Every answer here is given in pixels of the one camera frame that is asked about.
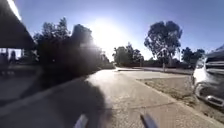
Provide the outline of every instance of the street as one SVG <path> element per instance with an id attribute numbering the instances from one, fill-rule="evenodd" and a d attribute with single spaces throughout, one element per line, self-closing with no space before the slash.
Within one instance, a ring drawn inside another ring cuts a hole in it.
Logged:
<path id="1" fill-rule="evenodd" d="M 146 75 L 184 77 L 149 71 L 98 71 L 68 82 L 60 91 L 0 117 L 0 127 L 72 128 L 83 113 L 89 119 L 88 127 L 139 128 L 143 127 L 140 114 L 144 113 L 150 114 L 159 128 L 220 126 L 135 80 Z"/>

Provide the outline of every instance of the sunlight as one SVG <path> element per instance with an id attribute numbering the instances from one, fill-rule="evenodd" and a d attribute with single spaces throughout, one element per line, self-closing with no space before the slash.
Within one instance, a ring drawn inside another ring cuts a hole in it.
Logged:
<path id="1" fill-rule="evenodd" d="M 13 11 L 13 13 L 16 15 L 16 17 L 17 17 L 19 20 L 21 20 L 22 18 L 21 18 L 20 15 L 19 15 L 19 11 L 18 11 L 18 9 L 17 9 L 17 7 L 16 7 L 14 1 L 13 1 L 13 0 L 7 0 L 7 1 L 8 1 L 8 4 L 9 4 L 10 8 L 11 8 L 12 11 Z"/>
<path id="2" fill-rule="evenodd" d="M 94 43 L 106 52 L 113 52 L 114 47 L 127 44 L 126 35 L 114 24 L 97 20 L 90 24 Z"/>

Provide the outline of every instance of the grass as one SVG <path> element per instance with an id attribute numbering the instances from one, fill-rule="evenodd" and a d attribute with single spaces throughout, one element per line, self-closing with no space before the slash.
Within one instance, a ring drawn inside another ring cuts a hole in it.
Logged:
<path id="1" fill-rule="evenodd" d="M 146 85 L 170 95 L 204 115 L 224 124 L 224 111 L 196 99 L 192 94 L 190 78 L 156 78 L 139 80 Z"/>

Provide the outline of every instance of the parked car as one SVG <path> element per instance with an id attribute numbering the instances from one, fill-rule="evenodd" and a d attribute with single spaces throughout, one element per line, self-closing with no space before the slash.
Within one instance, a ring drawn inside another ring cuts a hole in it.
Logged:
<path id="1" fill-rule="evenodd" d="M 224 49 L 206 54 L 197 61 L 192 88 L 199 99 L 224 107 Z"/>

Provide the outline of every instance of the sky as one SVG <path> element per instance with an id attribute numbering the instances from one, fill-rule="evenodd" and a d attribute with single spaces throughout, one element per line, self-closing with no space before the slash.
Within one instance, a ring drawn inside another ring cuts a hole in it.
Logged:
<path id="1" fill-rule="evenodd" d="M 144 38 L 150 25 L 159 21 L 172 20 L 183 29 L 181 48 L 209 52 L 224 44 L 223 0 L 15 0 L 15 4 L 31 35 L 40 32 L 44 22 L 66 17 L 69 30 L 83 24 L 101 37 L 96 40 L 110 60 L 113 48 L 128 42 L 145 59 L 152 57 Z"/>

